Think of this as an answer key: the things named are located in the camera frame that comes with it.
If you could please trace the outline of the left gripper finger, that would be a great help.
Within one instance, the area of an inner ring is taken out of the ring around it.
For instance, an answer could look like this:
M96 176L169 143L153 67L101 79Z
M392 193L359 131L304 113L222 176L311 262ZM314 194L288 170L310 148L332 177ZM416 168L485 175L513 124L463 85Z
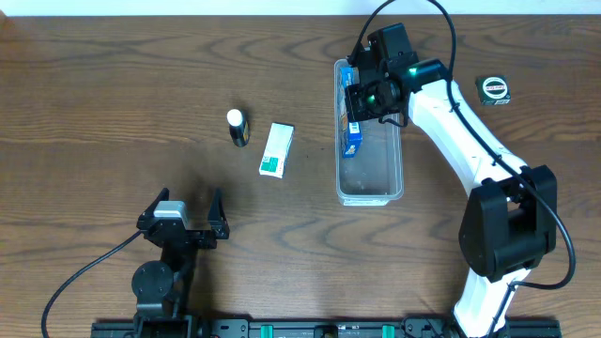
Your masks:
M208 212L208 223L216 238L229 237L229 224L223 210L222 191L217 189Z
M169 189L163 188L154 201L140 214L138 217L139 221L146 221L151 219L154 216L154 210L157 208L158 204L162 201L169 200Z

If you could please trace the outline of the blue Kool Fever box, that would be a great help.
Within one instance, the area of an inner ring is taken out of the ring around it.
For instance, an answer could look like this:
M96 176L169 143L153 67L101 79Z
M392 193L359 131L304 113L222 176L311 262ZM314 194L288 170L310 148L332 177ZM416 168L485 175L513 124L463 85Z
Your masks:
M346 89L349 85L355 84L355 73L356 70L350 67L341 67L337 73L339 76L337 86L339 141L343 158L353 158L362 144L360 123L349 120L350 113L346 103Z

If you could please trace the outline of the white green medicine box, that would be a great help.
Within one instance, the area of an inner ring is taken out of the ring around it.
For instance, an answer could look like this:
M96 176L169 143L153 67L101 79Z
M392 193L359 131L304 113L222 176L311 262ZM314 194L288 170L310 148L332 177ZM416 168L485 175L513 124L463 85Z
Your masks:
M261 176L282 178L295 128L272 123L258 172Z

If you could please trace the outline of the dark green round-label box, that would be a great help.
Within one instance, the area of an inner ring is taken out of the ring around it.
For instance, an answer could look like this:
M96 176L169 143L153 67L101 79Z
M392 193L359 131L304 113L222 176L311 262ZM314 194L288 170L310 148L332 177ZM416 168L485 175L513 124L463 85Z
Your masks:
M475 80L475 85L484 106L505 105L511 101L511 91L504 76L481 76Z

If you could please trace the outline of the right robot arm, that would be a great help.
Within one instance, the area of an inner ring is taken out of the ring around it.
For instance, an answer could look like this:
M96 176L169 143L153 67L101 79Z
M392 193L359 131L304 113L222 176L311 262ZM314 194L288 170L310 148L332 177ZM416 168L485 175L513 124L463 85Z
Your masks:
M465 337L507 328L508 305L526 277L556 246L557 180L546 166L529 167L464 104L451 70L411 49L360 49L347 58L342 83L350 123L375 119L401 127L412 121L435 143L459 177L468 204L459 232L470 266L454 307Z

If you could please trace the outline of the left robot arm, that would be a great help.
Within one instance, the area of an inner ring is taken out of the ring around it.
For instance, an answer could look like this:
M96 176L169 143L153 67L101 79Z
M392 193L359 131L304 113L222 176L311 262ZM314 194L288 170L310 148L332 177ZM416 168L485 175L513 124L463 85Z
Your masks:
M220 190L213 195L208 224L208 229L191 229L186 204L171 201L166 188L139 216L141 235L162 254L141 265L131 279L137 298L135 337L210 336L209 323L188 312L188 299L198 252L213 250L218 240L229 238Z

